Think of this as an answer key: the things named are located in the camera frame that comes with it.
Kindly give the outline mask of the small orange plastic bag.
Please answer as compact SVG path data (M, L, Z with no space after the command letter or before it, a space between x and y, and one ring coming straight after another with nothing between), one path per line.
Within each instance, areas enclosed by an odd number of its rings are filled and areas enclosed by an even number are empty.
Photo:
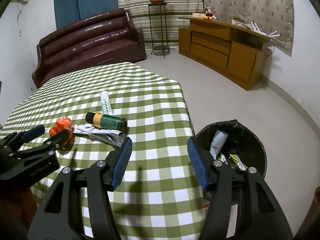
M73 144L75 127L73 126L71 119L67 116L57 118L56 125L49 130L49 135L50 137L53 137L64 129L68 131L68 140L64 145Z

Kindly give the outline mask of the green glass bottle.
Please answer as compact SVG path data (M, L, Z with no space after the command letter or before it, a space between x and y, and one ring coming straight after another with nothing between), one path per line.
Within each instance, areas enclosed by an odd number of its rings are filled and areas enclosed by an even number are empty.
M87 123L96 128L111 129L125 132L127 129L127 119L103 113L88 112L85 116Z

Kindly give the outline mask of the white green snack wrapper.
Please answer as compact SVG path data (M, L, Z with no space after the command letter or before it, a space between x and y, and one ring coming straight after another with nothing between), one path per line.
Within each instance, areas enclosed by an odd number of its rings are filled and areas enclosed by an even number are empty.
M247 166L240 160L237 154L230 154L228 157L226 157L223 153L220 153L217 156L217 160L222 161L223 163L229 165L233 169L240 171L247 170Z

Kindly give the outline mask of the grey white wrapper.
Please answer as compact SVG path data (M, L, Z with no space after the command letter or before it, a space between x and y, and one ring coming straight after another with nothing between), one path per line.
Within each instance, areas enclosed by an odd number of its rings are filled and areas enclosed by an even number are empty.
M120 147L126 138L126 134L119 130L96 128L90 124L75 125L73 132L117 147Z

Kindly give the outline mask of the white toothpaste tube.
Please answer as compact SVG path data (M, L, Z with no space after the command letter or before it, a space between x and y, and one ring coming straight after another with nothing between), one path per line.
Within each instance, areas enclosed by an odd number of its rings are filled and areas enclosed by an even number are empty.
M100 93L101 112L107 115L113 115L113 110L110 103L108 91L102 91Z

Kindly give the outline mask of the black lined trash bin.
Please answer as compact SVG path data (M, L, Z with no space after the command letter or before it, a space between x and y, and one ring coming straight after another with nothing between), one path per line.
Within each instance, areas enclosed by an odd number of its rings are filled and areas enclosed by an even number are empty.
M246 171L233 169L212 157L210 145L217 130L228 134L220 153L226 157L230 154L237 154L247 166ZM219 171L229 174L233 181L232 189L229 191L232 205L238 203L241 189L245 185L245 173L249 171L249 168L255 168L257 174L263 179L266 175L267 156L262 142L250 129L236 119L207 125L196 136L188 139L187 151L197 182L202 187L203 197L209 202L212 202L213 197L219 194Z

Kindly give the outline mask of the wooden chair edge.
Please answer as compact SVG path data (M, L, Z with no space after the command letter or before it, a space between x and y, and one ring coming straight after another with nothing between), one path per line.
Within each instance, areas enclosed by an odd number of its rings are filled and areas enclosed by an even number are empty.
M319 187L315 190L315 195L310 209L301 226L302 234L306 234L319 222Z

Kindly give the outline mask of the dark red leather sofa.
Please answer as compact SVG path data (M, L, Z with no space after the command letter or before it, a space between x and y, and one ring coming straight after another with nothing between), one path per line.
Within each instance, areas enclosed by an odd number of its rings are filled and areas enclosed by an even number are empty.
M143 30L123 8L58 29L43 37L36 49L38 63L32 79L37 88L63 74L147 58Z

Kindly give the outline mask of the black metal plant stand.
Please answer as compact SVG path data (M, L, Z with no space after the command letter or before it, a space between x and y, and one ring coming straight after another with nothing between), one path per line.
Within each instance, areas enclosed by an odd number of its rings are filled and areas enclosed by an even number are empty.
M167 28L167 2L163 3L150 3L148 5L148 13L149 13L149 25L150 25L150 35L151 35L151 44L152 50L151 54L155 52L161 52L162 56L165 58L165 52L170 54L170 47L168 42L168 28ZM153 29L152 29L152 14L151 7L159 7L159 18L160 18L160 32L161 32L161 42L159 45L155 45L153 40Z

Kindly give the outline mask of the striped curtain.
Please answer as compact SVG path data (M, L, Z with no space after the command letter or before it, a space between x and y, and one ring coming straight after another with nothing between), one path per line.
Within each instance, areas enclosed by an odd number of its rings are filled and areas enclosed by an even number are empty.
M151 5L150 0L118 0L120 8L130 11L133 23L143 30L145 48L162 43L178 48L178 29L186 28L185 17L203 12L202 0L164 0L166 5Z

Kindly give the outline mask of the wooden TV cabinet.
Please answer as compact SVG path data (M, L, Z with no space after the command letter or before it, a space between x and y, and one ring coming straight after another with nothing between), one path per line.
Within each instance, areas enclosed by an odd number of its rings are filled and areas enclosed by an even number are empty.
M179 53L250 90L260 80L270 38L219 21L188 18L178 30Z

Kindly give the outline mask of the cream box on cabinet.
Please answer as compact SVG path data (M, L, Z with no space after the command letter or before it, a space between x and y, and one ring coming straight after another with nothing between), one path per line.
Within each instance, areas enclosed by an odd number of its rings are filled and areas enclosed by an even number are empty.
M198 19L203 19L203 20L207 19L207 16L205 14L201 14L201 13L193 13L192 17L193 18L198 18Z

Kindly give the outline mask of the small plush toy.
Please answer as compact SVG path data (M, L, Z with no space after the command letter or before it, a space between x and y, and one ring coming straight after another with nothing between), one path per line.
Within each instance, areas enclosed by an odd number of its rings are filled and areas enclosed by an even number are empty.
M204 15L205 15L205 19L207 20L215 20L216 19L216 12L212 9L209 8L205 8L204 9Z

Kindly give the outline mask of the beige diamond pattern curtain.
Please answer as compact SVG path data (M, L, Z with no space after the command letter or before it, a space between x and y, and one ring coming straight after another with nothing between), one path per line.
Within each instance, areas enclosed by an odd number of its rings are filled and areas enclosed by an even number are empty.
M294 40L293 0L203 0L219 21L271 34L272 41L289 51Z

